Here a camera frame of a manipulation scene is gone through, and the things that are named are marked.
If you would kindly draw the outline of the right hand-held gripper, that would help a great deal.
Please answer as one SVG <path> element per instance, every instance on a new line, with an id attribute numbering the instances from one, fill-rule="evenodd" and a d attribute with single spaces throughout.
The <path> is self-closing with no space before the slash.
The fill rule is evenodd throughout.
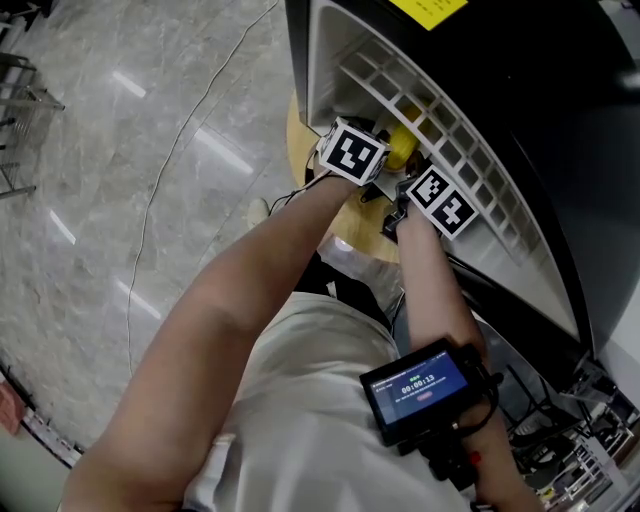
<path id="1" fill-rule="evenodd" d="M 455 240 L 478 216 L 476 207 L 443 171 L 434 165 L 426 169 L 427 159 L 420 151 L 414 151 L 406 161 L 405 173 L 417 177 L 395 185 L 392 209 L 383 219 L 381 234 L 390 241 L 397 240 L 397 226 L 407 217 L 410 204 L 449 241 Z"/>

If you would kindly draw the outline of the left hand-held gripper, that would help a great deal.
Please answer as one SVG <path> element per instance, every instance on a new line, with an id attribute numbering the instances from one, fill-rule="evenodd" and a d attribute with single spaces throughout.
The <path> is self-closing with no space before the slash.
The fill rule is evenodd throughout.
<path id="1" fill-rule="evenodd" d="M 343 117 L 337 117 L 316 146 L 319 164 L 358 186 L 373 182 L 391 153 L 386 129 L 371 134 Z"/>

